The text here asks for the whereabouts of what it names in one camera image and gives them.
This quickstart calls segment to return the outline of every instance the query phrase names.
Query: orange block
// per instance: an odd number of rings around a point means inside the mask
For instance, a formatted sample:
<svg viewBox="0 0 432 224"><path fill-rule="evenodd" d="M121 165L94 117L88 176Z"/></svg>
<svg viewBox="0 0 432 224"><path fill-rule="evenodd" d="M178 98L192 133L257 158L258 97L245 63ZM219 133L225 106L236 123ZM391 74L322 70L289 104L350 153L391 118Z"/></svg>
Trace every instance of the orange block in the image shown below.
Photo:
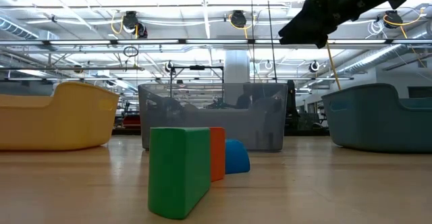
<svg viewBox="0 0 432 224"><path fill-rule="evenodd" d="M211 181L225 176L225 129L210 127L210 174Z"/></svg>

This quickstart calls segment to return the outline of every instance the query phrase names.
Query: red object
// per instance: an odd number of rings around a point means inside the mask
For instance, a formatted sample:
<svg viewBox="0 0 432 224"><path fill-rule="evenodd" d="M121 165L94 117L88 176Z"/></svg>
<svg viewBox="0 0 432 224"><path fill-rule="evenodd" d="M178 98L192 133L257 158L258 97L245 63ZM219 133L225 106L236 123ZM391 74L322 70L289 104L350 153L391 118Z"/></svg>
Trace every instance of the red object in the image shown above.
<svg viewBox="0 0 432 224"><path fill-rule="evenodd" d="M225 129L210 127L210 172L211 181L225 177Z"/></svg>
<svg viewBox="0 0 432 224"><path fill-rule="evenodd" d="M126 115L123 119L123 126L126 129L140 129L141 120L139 115Z"/></svg>

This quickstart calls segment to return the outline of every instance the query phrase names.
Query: clear plastic bin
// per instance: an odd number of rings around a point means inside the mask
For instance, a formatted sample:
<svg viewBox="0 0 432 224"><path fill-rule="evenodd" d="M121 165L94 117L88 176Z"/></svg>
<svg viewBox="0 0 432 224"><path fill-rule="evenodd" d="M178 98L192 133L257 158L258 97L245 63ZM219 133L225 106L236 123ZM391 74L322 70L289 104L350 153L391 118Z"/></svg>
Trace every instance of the clear plastic bin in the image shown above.
<svg viewBox="0 0 432 224"><path fill-rule="evenodd" d="M119 96L65 82L53 96L0 94L0 150L76 150L106 143Z"/></svg>
<svg viewBox="0 0 432 224"><path fill-rule="evenodd" d="M223 127L248 150L279 151L285 84L143 84L138 87L143 148L154 127Z"/></svg>

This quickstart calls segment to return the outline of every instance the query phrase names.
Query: yellow bin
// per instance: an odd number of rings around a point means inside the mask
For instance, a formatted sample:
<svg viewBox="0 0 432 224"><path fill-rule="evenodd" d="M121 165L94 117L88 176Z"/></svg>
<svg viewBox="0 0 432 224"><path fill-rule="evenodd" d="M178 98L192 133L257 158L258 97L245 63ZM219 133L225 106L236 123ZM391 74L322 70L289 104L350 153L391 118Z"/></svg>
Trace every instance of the yellow bin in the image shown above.
<svg viewBox="0 0 432 224"><path fill-rule="evenodd" d="M54 96L0 94L0 150L76 150L106 143L119 96L65 82Z"/></svg>

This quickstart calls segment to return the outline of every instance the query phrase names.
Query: blue block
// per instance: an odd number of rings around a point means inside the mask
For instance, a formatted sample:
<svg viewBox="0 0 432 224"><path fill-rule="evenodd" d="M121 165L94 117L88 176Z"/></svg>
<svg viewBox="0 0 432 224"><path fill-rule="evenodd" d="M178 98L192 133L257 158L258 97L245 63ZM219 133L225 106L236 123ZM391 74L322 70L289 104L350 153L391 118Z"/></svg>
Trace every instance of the blue block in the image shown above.
<svg viewBox="0 0 432 224"><path fill-rule="evenodd" d="M243 143L238 140L226 140L225 143L225 174L249 172L249 156Z"/></svg>

